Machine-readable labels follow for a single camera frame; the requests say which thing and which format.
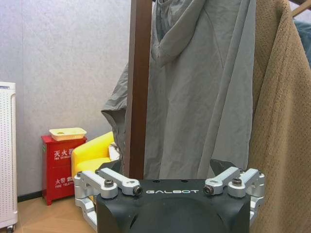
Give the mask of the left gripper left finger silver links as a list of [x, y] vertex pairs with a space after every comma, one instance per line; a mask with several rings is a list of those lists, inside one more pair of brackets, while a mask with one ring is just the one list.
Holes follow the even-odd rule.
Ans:
[[97, 214], [91, 196], [100, 196], [106, 200], [115, 198], [119, 191], [124, 195], [138, 197], [141, 185], [136, 179], [130, 179], [110, 168], [102, 168], [95, 172], [79, 171], [74, 176], [75, 205], [80, 207], [85, 221], [97, 229]]

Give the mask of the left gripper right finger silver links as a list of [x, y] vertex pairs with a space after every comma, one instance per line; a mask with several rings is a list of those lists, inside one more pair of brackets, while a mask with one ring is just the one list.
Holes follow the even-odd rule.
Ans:
[[265, 175], [257, 169], [247, 171], [236, 167], [229, 161], [210, 160], [214, 178], [205, 180], [204, 192], [209, 196], [223, 193], [226, 187], [228, 195], [233, 198], [243, 198], [250, 195], [250, 225], [258, 215], [258, 208], [264, 203]]

